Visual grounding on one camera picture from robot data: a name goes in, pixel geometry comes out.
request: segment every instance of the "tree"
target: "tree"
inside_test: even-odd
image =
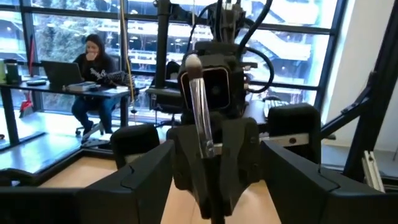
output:
[[[43,7],[96,11],[95,0],[39,0]],[[84,39],[88,34],[97,33],[101,19],[40,15],[36,17],[35,39],[37,53],[41,60],[72,62],[85,51]],[[74,96],[43,94],[46,110],[70,111]]]

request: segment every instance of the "laptop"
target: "laptop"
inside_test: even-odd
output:
[[[42,65],[51,85],[67,86],[83,82],[77,63],[42,60]]]

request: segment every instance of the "jeans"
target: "jeans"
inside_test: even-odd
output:
[[[85,129],[90,129],[91,122],[88,119],[87,112],[98,111],[99,118],[104,127],[105,133],[112,133],[112,111],[119,99],[96,99],[78,97],[72,106],[72,114],[80,121]]]

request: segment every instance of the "black cable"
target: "black cable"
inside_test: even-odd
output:
[[[268,88],[271,86],[272,82],[274,81],[274,77],[275,77],[275,70],[274,70],[274,66],[272,65],[271,60],[269,60],[269,58],[264,55],[261,51],[256,50],[254,48],[251,47],[246,47],[246,49],[252,53],[255,53],[256,55],[260,56],[262,59],[264,59],[264,61],[266,62],[268,69],[269,69],[269,79],[268,82],[264,85],[264,87],[262,87],[260,90],[252,90],[252,89],[248,89],[248,92],[250,93],[262,93],[263,91],[268,90]]]
[[[217,0],[217,7],[216,7],[216,24],[215,24],[215,31],[216,31],[216,40],[221,42],[223,39],[221,38],[221,10],[223,7],[223,0]]]
[[[199,15],[198,15],[198,18],[201,18],[201,17],[204,15],[204,13],[205,13],[207,10],[209,10],[209,8],[210,8],[211,6],[214,6],[215,4],[216,4],[216,3],[213,3],[213,4],[210,4],[210,5],[206,6],[206,7],[204,7],[204,8],[200,11],[200,13],[199,13]],[[192,24],[191,34],[190,34],[189,39],[188,39],[187,52],[186,52],[186,53],[188,53],[189,48],[191,47],[192,35],[193,35],[193,32],[195,31],[196,26],[198,25],[198,21],[199,21],[199,19],[195,20],[195,23]]]
[[[241,43],[239,44],[238,51],[237,51],[237,56],[238,59],[242,57],[243,49],[246,46],[246,44],[249,42],[250,37],[253,35],[254,31],[257,30],[257,28],[261,25],[262,21],[266,18],[270,8],[272,5],[272,0],[267,0],[266,4],[262,8],[262,11],[259,15],[259,17],[256,19],[254,22],[253,26],[250,27],[246,35],[242,38]]]

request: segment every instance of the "white wall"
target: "white wall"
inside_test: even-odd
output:
[[[339,115],[363,90],[374,68],[393,4],[394,0],[349,0],[326,94],[323,121]],[[397,100],[398,90],[395,90],[376,149],[394,151],[398,145]],[[327,143],[350,146],[357,122],[338,130],[337,140]]]

